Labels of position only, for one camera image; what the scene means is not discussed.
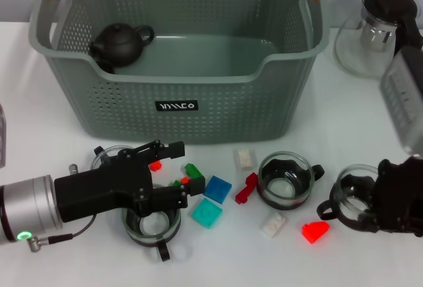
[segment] cyan block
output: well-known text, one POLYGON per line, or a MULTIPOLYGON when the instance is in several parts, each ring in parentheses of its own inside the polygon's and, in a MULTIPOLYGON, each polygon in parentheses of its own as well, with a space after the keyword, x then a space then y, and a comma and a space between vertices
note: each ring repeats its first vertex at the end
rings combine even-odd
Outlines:
POLYGON ((200 205, 192 213, 192 218, 202 226, 211 228, 222 214, 222 209, 207 199, 203 199, 200 205))
POLYGON ((212 200, 215 200, 217 203, 223 204, 223 201, 225 201, 226 196, 229 194, 231 189, 232 185, 230 183, 213 176, 207 184, 204 195, 212 200))

